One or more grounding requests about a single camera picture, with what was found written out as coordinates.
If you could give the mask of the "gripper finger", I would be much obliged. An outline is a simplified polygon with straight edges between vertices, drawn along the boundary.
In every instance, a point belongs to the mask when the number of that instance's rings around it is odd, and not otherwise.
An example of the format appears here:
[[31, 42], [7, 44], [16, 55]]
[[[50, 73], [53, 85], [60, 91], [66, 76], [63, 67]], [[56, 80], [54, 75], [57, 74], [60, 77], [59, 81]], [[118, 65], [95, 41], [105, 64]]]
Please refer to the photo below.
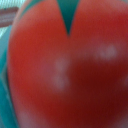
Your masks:
[[8, 34], [0, 39], [0, 128], [18, 128], [7, 78], [8, 40]]

